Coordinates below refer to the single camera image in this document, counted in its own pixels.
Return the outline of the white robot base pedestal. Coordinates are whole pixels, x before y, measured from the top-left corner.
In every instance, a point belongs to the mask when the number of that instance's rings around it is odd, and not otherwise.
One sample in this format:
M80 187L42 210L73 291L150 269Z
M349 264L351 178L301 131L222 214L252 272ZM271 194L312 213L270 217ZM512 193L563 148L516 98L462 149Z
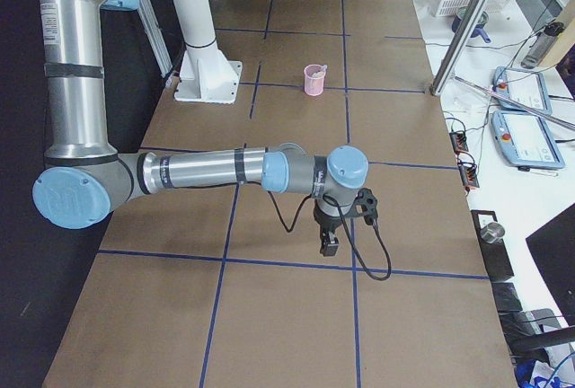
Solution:
M185 45L177 101L232 104L243 64L230 61L217 45L208 0L172 0Z

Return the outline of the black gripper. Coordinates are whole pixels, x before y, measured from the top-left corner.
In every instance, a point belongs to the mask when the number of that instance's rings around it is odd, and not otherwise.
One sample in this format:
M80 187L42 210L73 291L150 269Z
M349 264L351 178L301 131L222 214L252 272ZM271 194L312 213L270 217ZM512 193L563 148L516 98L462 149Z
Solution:
M315 203L314 220L320 227L320 254L324 257L334 257L339 249L339 240L335 231L342 225L341 217L324 213L319 204Z

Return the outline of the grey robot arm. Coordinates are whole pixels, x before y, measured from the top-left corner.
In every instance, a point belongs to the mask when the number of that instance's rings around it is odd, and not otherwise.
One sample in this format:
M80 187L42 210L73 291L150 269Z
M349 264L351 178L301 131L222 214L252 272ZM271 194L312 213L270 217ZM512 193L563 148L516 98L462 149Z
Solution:
M150 107L127 110L105 101L101 12L151 13L148 0L39 0L48 81L44 134L51 140L33 183L37 210L52 224L82 229L121 205L162 190L255 184L269 194L297 193L314 202L320 252L338 249L336 230L350 217L375 220L365 188L368 161L344 145L326 156L299 145L192 154L138 153Z

